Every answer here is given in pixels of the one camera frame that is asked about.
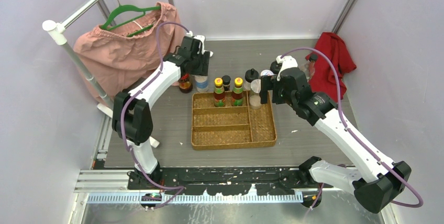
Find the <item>woven divided tray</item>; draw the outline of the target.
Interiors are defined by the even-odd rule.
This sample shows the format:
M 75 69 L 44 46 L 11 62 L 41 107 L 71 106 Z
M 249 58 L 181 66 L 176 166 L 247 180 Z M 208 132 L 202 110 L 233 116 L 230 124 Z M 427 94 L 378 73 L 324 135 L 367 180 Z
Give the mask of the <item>woven divided tray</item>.
M 243 93 L 241 106 L 232 106 L 231 92 L 226 92 L 225 107 L 213 104 L 213 93 L 192 96 L 191 144 L 194 150 L 264 148 L 276 144 L 271 98 L 267 104 L 252 109 L 249 92 Z

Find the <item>silver lid tall glass jar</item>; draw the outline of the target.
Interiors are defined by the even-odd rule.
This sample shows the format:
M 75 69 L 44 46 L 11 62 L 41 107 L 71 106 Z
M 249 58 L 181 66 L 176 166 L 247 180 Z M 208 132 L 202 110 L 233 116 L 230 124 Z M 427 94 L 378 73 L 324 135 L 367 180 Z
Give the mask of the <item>silver lid tall glass jar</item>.
M 261 104 L 260 91 L 261 91 L 261 80 L 260 79 L 253 80 L 250 84 L 250 92 L 249 92 L 249 104 L 251 109 L 257 110 L 261 108 L 262 104 Z

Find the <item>red cloth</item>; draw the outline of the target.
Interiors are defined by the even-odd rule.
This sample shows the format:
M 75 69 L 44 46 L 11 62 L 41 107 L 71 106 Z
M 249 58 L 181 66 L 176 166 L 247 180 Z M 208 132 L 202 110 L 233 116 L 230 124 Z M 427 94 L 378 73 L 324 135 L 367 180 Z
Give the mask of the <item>red cloth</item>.
M 335 33 L 323 32 L 315 44 L 315 49 L 328 57 L 335 71 L 322 56 L 318 56 L 314 64 L 315 73 L 309 80 L 309 84 L 312 91 L 324 92 L 337 102 L 343 99 L 347 91 L 342 81 L 343 76 L 354 71 L 357 66 L 345 42 Z

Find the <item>yellow cap sauce bottle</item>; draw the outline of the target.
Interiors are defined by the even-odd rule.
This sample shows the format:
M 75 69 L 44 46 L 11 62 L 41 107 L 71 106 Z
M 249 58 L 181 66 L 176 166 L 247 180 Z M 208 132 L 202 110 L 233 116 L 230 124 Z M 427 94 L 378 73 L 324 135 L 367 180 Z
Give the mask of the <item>yellow cap sauce bottle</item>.
M 213 102 L 215 107 L 224 107 L 226 104 L 225 90 L 222 78 L 218 77 L 214 80 Z
M 232 106 L 243 105 L 243 79 L 240 77 L 234 79 L 234 87 L 231 94 L 231 104 Z

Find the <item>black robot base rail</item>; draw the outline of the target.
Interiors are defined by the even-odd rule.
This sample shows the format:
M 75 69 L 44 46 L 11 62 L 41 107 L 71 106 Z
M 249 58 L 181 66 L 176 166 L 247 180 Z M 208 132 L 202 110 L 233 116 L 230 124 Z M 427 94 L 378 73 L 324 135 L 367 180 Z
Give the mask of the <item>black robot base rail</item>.
M 155 171 L 153 183 L 138 170 L 127 175 L 128 189 L 159 189 L 167 195 L 244 196 L 255 189 L 258 196 L 291 196 L 297 189 L 312 189 L 303 192 L 305 207 L 317 207 L 327 189 L 291 167 L 166 167 Z

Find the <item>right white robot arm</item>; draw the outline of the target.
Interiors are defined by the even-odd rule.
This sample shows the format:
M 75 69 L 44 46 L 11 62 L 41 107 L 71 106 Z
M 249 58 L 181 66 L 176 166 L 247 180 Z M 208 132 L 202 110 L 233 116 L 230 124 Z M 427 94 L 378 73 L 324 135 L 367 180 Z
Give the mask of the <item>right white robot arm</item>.
M 404 190 L 412 169 L 394 162 L 371 144 L 339 111 L 326 93 L 313 92 L 305 73 L 292 56 L 272 62 L 273 75 L 261 77 L 260 97 L 265 104 L 288 104 L 299 118 L 326 135 L 356 167 L 347 169 L 313 156 L 299 166 L 299 180 L 306 187 L 325 183 L 355 196 L 367 211 L 378 214 Z

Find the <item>silver lid pepper jar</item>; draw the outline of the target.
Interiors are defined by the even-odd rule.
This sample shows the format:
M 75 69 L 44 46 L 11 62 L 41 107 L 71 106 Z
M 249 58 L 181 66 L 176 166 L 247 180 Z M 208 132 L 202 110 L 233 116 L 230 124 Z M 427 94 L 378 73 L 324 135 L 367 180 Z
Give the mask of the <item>silver lid pepper jar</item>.
M 195 75 L 194 80 L 198 92 L 204 93 L 208 91 L 208 76 Z

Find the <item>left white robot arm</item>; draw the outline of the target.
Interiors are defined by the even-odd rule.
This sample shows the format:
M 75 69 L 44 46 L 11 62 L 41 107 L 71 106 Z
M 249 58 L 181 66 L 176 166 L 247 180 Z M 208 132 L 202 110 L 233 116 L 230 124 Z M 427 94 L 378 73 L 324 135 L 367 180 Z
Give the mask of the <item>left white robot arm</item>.
M 162 57 L 155 72 L 130 91 L 119 92 L 114 99 L 112 128 L 124 140 L 135 157 L 141 182 L 154 189 L 161 182 L 160 164 L 153 154 L 149 138 L 153 132 L 151 109 L 160 96 L 183 76 L 208 75 L 212 52 L 205 50 L 205 36 L 187 33 L 173 52 Z

